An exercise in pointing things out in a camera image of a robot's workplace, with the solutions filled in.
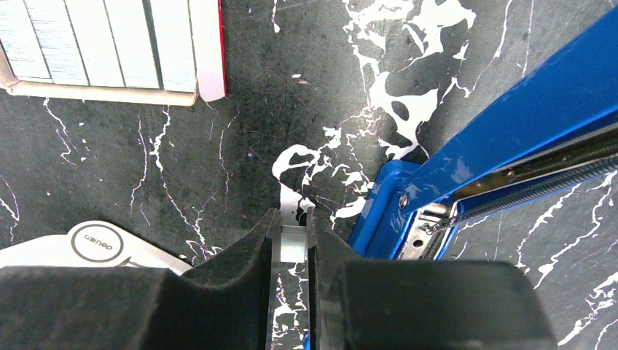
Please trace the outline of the silver staple strip tray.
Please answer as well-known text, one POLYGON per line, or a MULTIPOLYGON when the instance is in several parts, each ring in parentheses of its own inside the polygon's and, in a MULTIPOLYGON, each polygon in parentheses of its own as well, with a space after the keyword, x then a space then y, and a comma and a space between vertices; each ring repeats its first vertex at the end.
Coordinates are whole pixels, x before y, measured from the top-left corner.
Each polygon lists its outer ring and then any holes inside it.
POLYGON ((3 1, 13 96, 190 106, 225 97, 219 1, 3 1))

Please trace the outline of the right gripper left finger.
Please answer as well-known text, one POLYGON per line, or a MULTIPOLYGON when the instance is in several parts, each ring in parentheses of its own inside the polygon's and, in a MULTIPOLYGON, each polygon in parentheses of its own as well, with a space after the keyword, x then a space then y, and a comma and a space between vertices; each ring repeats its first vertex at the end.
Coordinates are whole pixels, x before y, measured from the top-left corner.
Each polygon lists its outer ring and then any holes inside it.
POLYGON ((1 269, 3 349, 268 349, 281 213, 176 274, 150 267, 1 269))

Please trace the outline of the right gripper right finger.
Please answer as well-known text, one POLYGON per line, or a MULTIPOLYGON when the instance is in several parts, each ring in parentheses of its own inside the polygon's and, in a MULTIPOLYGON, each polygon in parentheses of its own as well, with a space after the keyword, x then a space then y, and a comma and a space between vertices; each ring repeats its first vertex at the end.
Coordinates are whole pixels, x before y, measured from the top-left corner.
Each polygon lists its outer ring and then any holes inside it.
POLYGON ((505 262, 361 257, 308 209, 308 349, 556 349, 529 280, 505 262))

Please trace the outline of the grey staple strip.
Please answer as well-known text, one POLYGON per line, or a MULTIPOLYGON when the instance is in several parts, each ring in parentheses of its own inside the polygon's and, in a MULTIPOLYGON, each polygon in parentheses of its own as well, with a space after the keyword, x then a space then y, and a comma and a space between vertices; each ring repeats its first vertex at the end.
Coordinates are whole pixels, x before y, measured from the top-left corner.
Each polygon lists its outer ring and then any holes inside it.
POLYGON ((305 226, 281 226, 281 262, 305 263, 308 234, 305 226))

